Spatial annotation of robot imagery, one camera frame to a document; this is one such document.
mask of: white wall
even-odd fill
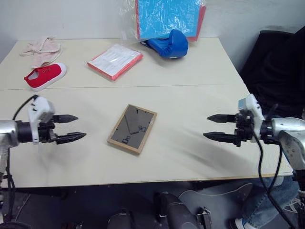
[[[119,37],[116,9],[116,0],[0,0],[0,61],[14,40]],[[305,0],[207,0],[202,37],[219,37],[239,69],[260,30],[304,25]]]

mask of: person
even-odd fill
[[[264,178],[267,187],[270,186],[272,179],[273,177]],[[254,186],[244,202],[242,218],[230,220],[231,229],[260,229],[271,222],[278,214],[261,181],[256,178],[249,180],[249,182]],[[291,176],[278,177],[271,195],[279,206],[284,208],[292,199],[297,197],[298,190],[299,185],[292,180]]]

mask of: white sneaker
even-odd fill
[[[257,229],[246,223],[244,219],[232,219],[229,221],[231,229]]]

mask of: plastic bag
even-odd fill
[[[205,13],[205,0],[117,0],[124,43],[168,38],[171,30],[197,41]]]

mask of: white paper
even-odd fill
[[[140,54],[140,52],[115,44],[89,63],[108,75],[114,76]]]

